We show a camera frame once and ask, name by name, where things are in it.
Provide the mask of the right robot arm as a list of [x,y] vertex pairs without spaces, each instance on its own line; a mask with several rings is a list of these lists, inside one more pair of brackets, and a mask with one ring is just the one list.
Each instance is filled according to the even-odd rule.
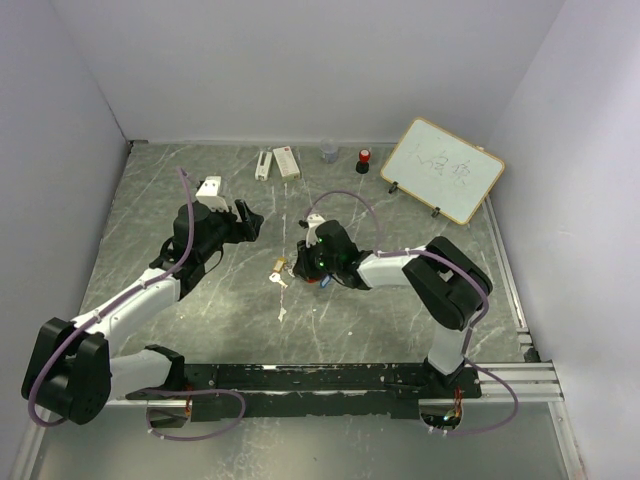
[[455,390],[465,364],[471,329],[489,309],[493,283],[449,239],[397,252],[361,250],[336,220],[312,214],[299,222],[306,230],[297,242],[296,277],[327,278],[353,290],[410,287],[437,323],[425,359],[424,384],[443,398]]

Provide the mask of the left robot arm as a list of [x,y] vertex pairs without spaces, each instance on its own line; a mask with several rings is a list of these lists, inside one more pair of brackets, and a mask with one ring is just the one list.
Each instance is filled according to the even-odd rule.
[[43,408],[59,423],[83,425],[109,400],[130,393],[181,395],[187,385],[183,355],[159,345],[125,357],[113,354],[146,321],[183,300],[225,245],[256,241],[263,223],[241,199],[223,211],[198,201],[181,206],[172,236],[129,287],[72,320],[54,317],[42,325],[21,387],[31,420],[48,426],[36,411]]

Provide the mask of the blue key tag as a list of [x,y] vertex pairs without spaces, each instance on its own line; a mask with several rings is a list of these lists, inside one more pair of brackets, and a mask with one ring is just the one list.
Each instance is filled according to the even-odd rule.
[[326,288],[330,284],[332,279],[333,279],[333,276],[331,274],[325,275],[323,279],[320,281],[320,287]]

